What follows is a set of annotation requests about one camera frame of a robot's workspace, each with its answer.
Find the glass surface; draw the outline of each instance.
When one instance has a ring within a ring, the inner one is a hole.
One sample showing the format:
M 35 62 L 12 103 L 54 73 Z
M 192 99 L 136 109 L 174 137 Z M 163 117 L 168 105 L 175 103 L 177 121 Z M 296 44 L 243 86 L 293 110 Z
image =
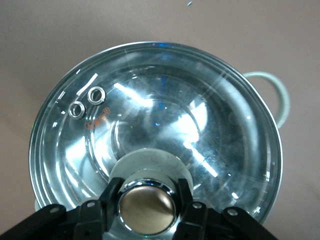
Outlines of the glass surface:
M 93 87 L 104 90 L 103 103 L 89 102 Z M 75 101 L 85 106 L 81 119 L 68 114 Z M 179 157 L 192 175 L 193 197 L 206 199 L 218 212 L 237 206 L 262 223 L 277 196 L 280 138 L 251 84 L 198 49 L 143 42 L 87 59 L 48 96 L 29 155 L 39 205 L 59 203 L 71 210 L 99 196 L 116 162 L 142 148 Z M 174 226 L 161 239 L 173 233 Z M 128 239 L 119 222 L 106 234 Z

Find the screw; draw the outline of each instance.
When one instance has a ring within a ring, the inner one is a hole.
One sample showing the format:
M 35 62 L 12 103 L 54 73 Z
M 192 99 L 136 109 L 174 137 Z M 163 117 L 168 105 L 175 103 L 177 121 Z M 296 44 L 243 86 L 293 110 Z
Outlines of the screw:
M 59 208 L 58 207 L 54 207 L 54 208 L 52 208 L 51 210 L 50 210 L 50 213 L 51 214 L 54 214 L 54 213 L 56 213 L 56 212 L 58 212 L 59 211 Z
M 230 216 L 237 216 L 238 215 L 238 212 L 233 209 L 233 208 L 230 208 L 227 210 L 227 213 L 230 215 Z
M 86 204 L 86 206 L 87 206 L 88 208 L 91 208 L 91 207 L 93 207 L 94 205 L 96 205 L 96 203 L 95 203 L 94 201 L 88 202 L 88 203 Z
M 195 209 L 200 209 L 202 208 L 202 204 L 201 202 L 198 202 L 198 201 L 195 201 L 192 206 L 195 208 Z

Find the white handle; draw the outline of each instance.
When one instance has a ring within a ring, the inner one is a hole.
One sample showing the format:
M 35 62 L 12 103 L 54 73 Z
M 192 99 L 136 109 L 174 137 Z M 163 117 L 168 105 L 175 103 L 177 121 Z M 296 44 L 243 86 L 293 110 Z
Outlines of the white handle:
M 275 75 L 264 71 L 252 71 L 243 74 L 245 78 L 261 78 L 271 83 L 279 96 L 279 111 L 274 120 L 279 128 L 285 123 L 290 112 L 290 97 L 286 86 Z

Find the table surface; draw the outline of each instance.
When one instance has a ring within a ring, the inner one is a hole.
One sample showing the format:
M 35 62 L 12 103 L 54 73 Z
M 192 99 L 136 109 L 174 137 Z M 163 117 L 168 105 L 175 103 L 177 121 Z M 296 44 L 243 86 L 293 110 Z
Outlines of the table surface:
M 175 42 L 242 73 L 278 76 L 291 97 L 280 128 L 283 178 L 264 226 L 280 240 L 320 239 L 320 1 L 0 2 L 0 234 L 34 212 L 28 150 L 36 115 L 77 63 L 107 48 Z M 251 82 L 273 113 L 278 99 Z

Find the orange label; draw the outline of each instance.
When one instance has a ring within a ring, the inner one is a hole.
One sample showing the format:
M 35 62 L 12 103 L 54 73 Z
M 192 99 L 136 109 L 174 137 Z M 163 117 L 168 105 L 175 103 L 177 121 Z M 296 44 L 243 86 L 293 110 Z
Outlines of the orange label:
M 108 115 L 110 114 L 110 108 L 105 107 L 100 115 L 94 121 L 87 121 L 84 127 L 88 130 L 95 129 L 101 125 L 102 122 L 105 122 L 108 119 Z

